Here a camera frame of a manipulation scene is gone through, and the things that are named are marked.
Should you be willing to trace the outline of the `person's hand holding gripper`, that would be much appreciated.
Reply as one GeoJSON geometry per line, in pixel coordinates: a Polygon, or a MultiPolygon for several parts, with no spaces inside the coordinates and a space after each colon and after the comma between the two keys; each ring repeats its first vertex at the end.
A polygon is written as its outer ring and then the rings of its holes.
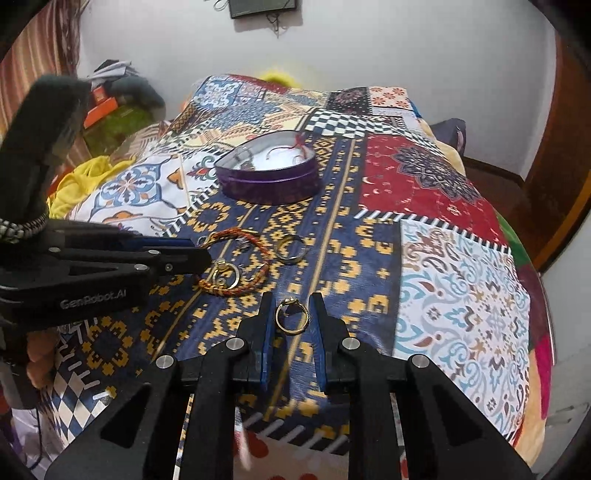
{"type": "Polygon", "coordinates": [[[37,389],[45,388],[51,382],[51,372],[55,364],[55,350],[59,335],[55,328],[27,334],[27,354],[29,363],[26,367],[31,384],[37,389]]]}

